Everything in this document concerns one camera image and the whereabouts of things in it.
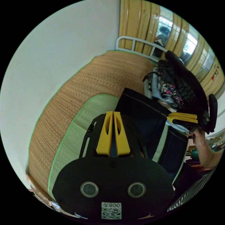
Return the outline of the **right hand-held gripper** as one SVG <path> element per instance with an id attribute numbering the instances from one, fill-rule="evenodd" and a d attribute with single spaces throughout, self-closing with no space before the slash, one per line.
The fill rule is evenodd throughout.
<path id="1" fill-rule="evenodd" d="M 203 129 L 207 134 L 211 132 L 209 113 L 204 109 L 179 109 L 170 113 L 167 119 L 171 123 L 180 125 L 192 132 L 196 128 Z"/>

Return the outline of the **person's right hand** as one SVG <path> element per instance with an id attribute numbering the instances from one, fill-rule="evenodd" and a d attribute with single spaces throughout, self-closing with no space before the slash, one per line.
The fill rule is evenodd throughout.
<path id="1" fill-rule="evenodd" d="M 205 138 L 205 131 L 201 128 L 197 128 L 193 132 L 190 131 L 189 135 L 192 136 L 193 143 L 196 147 L 203 146 L 207 143 Z"/>

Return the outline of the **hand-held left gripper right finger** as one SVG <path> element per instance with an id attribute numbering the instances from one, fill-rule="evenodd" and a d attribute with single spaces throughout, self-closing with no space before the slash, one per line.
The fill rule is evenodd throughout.
<path id="1" fill-rule="evenodd" d="M 114 126 L 117 156 L 129 155 L 130 147 L 120 112 L 114 112 Z"/>

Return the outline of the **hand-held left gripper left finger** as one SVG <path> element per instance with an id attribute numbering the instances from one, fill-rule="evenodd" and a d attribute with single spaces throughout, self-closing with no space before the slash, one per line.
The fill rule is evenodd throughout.
<path id="1" fill-rule="evenodd" d="M 104 155 L 107 157 L 110 156 L 113 131 L 113 114 L 114 111 L 108 111 L 105 114 L 102 130 L 96 148 L 98 155 Z"/>

